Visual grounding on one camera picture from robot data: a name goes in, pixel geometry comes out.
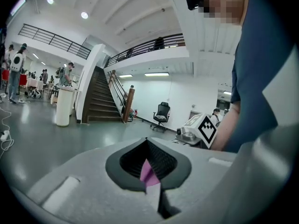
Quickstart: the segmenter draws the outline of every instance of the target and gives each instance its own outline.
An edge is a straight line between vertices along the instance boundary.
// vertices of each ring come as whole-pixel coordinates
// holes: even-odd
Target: ceiling light
[[[54,0],[47,0],[47,2],[53,4]]]
[[[122,75],[122,76],[120,76],[120,78],[126,78],[126,77],[132,77],[132,75]]]
[[[84,19],[88,18],[88,14],[86,12],[81,13],[81,17]]]
[[[163,72],[163,73],[145,73],[147,77],[167,77],[169,76],[168,72]]]
[[[37,55],[36,54],[34,54],[34,53],[32,53],[37,59],[39,59],[38,57],[37,57]]]

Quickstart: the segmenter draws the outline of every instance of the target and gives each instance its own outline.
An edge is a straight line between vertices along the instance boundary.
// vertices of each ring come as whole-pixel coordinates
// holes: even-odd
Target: white backpack
[[[16,54],[11,61],[10,70],[19,72],[23,62],[23,54]]]

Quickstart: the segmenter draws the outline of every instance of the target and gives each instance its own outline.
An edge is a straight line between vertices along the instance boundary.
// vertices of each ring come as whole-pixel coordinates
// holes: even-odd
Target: staircase
[[[92,88],[91,100],[87,111],[88,121],[122,121],[112,98],[103,69]]]

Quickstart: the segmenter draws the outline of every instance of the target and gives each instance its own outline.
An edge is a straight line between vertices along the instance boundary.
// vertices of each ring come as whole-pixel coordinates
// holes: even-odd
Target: power strip
[[[9,130],[5,130],[4,131],[4,134],[1,136],[0,140],[2,142],[6,141],[7,140],[7,137],[9,136]]]

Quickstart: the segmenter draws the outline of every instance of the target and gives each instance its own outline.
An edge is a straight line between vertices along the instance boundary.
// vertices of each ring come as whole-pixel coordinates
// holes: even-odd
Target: gray floor
[[[175,133],[152,131],[147,122],[97,122],[76,124],[74,115],[68,127],[55,125],[55,106],[42,100],[11,104],[3,99],[0,107],[12,116],[4,120],[11,127],[14,145],[0,160],[0,169],[10,185],[26,193],[45,174],[77,154],[137,137],[175,138]],[[0,110],[0,118],[6,114]],[[0,131],[5,130],[2,124]]]

